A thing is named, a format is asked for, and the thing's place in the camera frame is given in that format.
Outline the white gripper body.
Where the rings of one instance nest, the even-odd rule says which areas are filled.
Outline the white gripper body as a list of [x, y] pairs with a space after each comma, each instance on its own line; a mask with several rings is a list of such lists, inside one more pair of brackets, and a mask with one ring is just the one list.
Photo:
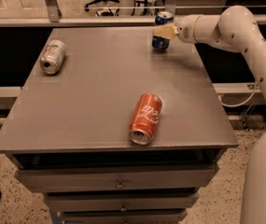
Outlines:
[[199, 15], [188, 15], [177, 20], [178, 38], [185, 43], [195, 44], [195, 26]]

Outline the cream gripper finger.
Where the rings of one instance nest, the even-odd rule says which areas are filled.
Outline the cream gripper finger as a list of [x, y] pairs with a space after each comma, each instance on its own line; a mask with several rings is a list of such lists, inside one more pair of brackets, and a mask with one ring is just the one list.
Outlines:
[[174, 39], [178, 35], [177, 27], [172, 24], [164, 24], [153, 27], [154, 36], [165, 38], [165, 39]]

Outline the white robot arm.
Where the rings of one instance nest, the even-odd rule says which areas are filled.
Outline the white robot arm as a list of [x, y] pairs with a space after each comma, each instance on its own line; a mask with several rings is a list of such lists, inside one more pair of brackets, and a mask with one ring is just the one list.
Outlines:
[[[153, 34], [241, 53], [266, 101], [266, 39], [246, 7], [229, 7], [220, 15], [188, 15], [156, 25]], [[266, 133], [252, 147], [246, 165], [240, 224], [266, 224]]]

